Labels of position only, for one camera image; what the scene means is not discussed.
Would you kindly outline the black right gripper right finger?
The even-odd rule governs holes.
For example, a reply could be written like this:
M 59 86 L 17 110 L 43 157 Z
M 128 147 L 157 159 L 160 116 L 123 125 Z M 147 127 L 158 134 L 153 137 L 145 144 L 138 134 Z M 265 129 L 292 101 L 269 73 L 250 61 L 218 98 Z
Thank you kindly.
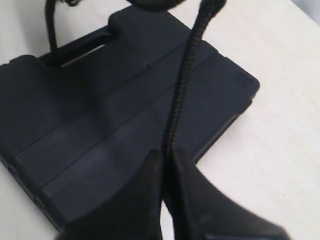
M 172 159 L 172 220 L 177 240 L 285 240 L 286 231 L 215 188 L 177 150 Z

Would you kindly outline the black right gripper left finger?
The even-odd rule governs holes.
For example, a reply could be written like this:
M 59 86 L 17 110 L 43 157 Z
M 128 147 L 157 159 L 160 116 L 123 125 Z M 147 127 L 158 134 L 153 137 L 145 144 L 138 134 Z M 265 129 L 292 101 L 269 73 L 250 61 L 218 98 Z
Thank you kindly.
M 58 240 L 161 240 L 164 161 L 150 151 L 133 177 L 109 200 L 67 224 Z

